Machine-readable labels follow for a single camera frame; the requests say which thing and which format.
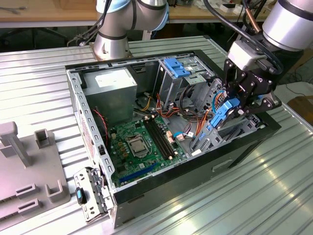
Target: yellow wire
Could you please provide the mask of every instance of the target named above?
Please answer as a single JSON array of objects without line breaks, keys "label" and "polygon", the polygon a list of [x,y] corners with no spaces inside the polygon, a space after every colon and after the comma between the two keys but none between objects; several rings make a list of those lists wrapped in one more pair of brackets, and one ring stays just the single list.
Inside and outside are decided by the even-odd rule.
[{"label": "yellow wire", "polygon": [[141,111],[146,111],[146,110],[149,108],[149,106],[150,106],[150,101],[151,101],[151,96],[150,96],[149,99],[148,99],[148,103],[147,103],[146,107],[144,107],[143,109],[141,109]]}]

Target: blue plastic latch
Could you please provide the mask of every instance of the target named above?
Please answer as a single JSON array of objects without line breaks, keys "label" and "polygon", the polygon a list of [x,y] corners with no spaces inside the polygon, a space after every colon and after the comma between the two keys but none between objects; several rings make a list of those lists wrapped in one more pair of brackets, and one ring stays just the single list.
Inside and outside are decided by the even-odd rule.
[{"label": "blue plastic latch", "polygon": [[182,63],[179,62],[176,58],[164,59],[164,63],[168,69],[173,72],[175,77],[186,77],[191,74],[189,71],[185,70]]},{"label": "blue plastic latch", "polygon": [[233,98],[226,101],[216,112],[213,119],[210,121],[210,125],[207,126],[208,130],[211,130],[211,128],[217,127],[217,125],[222,121],[225,120],[227,117],[227,113],[230,109],[238,106],[240,103],[239,99]]},{"label": "blue plastic latch", "polygon": [[77,191],[77,198],[80,199],[82,197],[82,193],[80,190]]}]

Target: red wire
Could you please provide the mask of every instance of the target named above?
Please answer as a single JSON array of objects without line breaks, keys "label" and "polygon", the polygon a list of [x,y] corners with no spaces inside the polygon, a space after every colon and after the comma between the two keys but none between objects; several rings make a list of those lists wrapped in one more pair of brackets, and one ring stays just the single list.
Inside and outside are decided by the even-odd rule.
[{"label": "red wire", "polygon": [[103,116],[94,109],[94,111],[99,115],[99,117],[102,119],[102,122],[104,124],[104,128],[106,129],[106,146],[108,146],[108,129],[107,129],[107,125],[106,125],[106,122],[104,121],[104,118]]}]

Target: ram slot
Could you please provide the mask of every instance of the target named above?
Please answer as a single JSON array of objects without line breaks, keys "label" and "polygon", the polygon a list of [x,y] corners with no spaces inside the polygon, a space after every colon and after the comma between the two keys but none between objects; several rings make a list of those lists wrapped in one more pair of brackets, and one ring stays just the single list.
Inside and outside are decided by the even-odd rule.
[{"label": "ram slot", "polygon": [[145,120],[143,124],[145,125],[153,142],[156,144],[157,148],[161,152],[163,159],[167,160],[170,156],[175,156],[173,149],[169,145],[166,138],[163,136],[154,119]]}]

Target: metal table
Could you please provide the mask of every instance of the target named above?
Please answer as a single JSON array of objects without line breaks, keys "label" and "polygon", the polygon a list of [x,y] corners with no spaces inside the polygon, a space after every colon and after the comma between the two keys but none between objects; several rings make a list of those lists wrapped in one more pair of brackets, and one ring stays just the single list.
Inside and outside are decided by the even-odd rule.
[{"label": "metal table", "polygon": [[[225,53],[210,39],[131,42],[134,56],[202,49],[220,67]],[[312,234],[312,128],[283,106],[270,114],[282,126],[244,162],[113,231],[108,216],[86,225],[73,173],[89,165],[71,107],[64,65],[92,62],[89,47],[0,54],[0,119],[19,137],[46,128],[55,135],[71,201],[3,234]]]}]

